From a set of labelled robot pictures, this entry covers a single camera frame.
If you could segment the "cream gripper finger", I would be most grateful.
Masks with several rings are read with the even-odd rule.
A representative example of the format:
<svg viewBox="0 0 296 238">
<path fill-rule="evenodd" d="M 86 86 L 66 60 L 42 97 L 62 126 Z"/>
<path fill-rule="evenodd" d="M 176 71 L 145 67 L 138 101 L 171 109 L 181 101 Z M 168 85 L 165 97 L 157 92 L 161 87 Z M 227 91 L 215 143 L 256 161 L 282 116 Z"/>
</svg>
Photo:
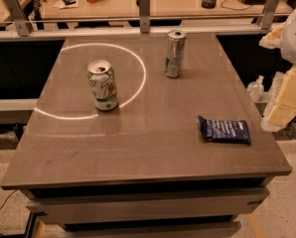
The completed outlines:
<svg viewBox="0 0 296 238">
<path fill-rule="evenodd" d="M 267 132 L 278 132 L 296 116 L 296 64 L 285 73 L 275 74 L 269 92 L 261 128 Z"/>
<path fill-rule="evenodd" d="M 259 45 L 266 49 L 280 49 L 282 45 L 282 36 L 285 24 L 282 23 L 276 26 L 270 33 L 265 35 L 260 41 Z"/>
</svg>

